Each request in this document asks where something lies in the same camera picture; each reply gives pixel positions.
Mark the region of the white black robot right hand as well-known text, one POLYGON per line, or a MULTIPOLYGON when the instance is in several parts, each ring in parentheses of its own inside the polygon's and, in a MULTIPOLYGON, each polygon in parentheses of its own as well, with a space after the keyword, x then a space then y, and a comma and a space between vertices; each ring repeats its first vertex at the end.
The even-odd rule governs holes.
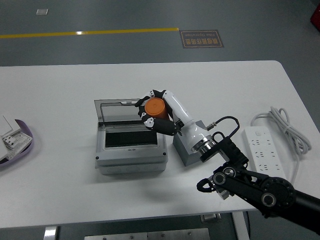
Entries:
POLYGON ((151 90, 134 106, 138 108, 138 115, 147 129, 168 136, 180 134, 185 137, 186 144, 192 152, 205 153, 214 146, 213 138, 208 130, 196 124, 193 117, 169 90, 151 90), (145 107, 155 98, 164 101, 164 106, 171 119, 147 113, 145 107))

